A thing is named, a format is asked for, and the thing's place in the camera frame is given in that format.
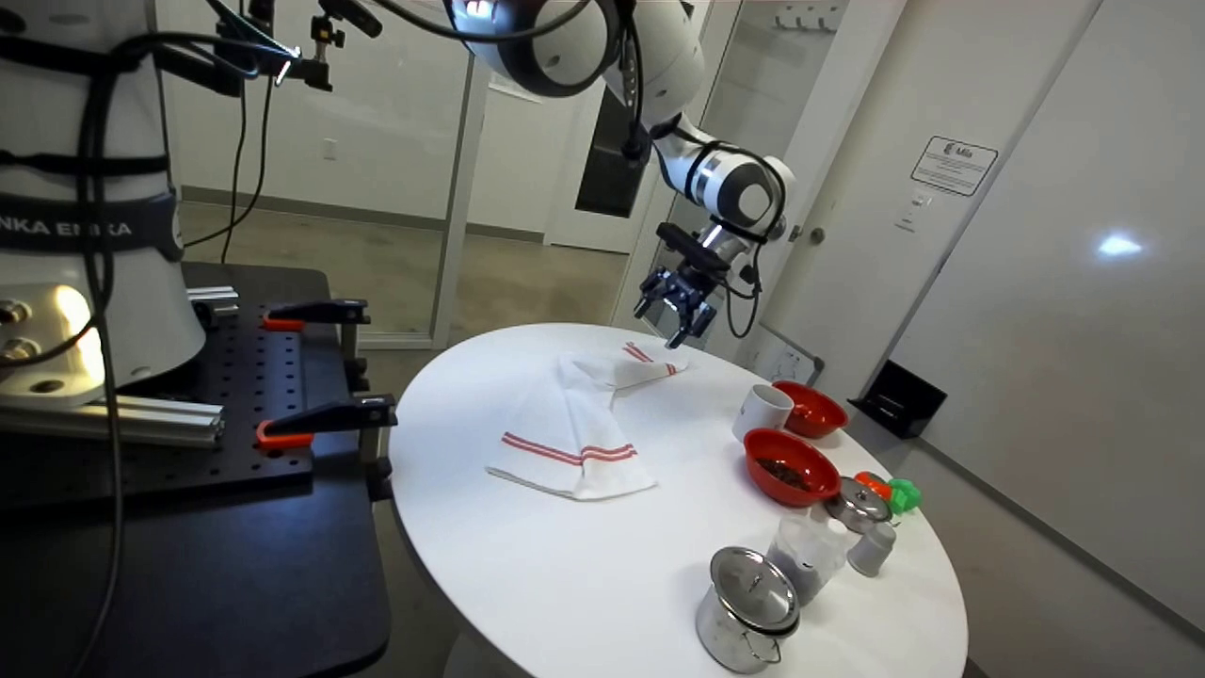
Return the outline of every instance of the red bowl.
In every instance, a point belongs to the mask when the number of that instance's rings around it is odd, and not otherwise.
[[[782,429],[747,434],[747,473],[761,493],[790,509],[830,500],[840,489],[835,468]]]
[[[787,429],[798,436],[830,436],[840,429],[847,419],[835,400],[830,400],[816,387],[796,385],[796,380],[776,380],[778,392],[796,400],[796,411],[787,419]]]

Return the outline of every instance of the white wall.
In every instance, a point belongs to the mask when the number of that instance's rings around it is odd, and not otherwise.
[[[854,120],[770,326],[859,395],[939,269],[973,200],[911,184],[929,136],[1013,148],[1093,0],[911,0]],[[993,676],[1205,676],[1205,652],[1088,573],[988,493],[911,453],[973,620],[973,660]]]
[[[165,28],[211,29],[201,0],[163,0]],[[316,4],[278,4],[278,33],[310,42]],[[345,29],[345,51],[330,55],[335,90],[288,83],[275,90],[266,198],[445,220],[456,125],[462,102],[462,47],[424,37],[383,18],[380,37]],[[252,127],[260,125],[260,86],[252,83]],[[176,180],[231,190],[239,102],[193,83],[170,86]],[[244,150],[244,191],[255,174],[255,136]]]

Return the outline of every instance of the black table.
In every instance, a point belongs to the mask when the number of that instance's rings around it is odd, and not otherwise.
[[[190,269],[240,307],[327,299],[316,273]],[[303,340],[306,407],[345,400],[330,332]],[[0,524],[0,676],[69,676],[96,620],[111,509]],[[313,488],[131,500],[121,594],[96,676],[345,676],[387,645],[359,436],[313,444]]]

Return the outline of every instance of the white cloth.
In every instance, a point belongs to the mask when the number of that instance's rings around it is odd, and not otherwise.
[[[619,395],[665,380],[678,368],[638,343],[605,358],[555,362],[516,407],[486,473],[568,500],[615,500],[655,489],[652,473],[609,407]]]

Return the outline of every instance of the round white table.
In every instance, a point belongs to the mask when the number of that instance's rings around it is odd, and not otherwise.
[[[688,365],[678,379],[619,400],[655,489],[573,507],[486,476],[535,368],[603,358],[628,340],[659,343],[585,326],[478,336],[429,362],[401,402],[387,460],[418,562],[475,633],[526,676],[726,676],[694,631],[712,587],[709,562],[721,548],[770,549],[787,515],[751,488],[741,444],[726,434],[761,379],[702,351],[682,351]],[[816,450],[845,476],[885,476],[847,434]],[[960,584],[933,529],[911,513],[883,578],[845,564],[763,676],[955,678],[963,660]]]

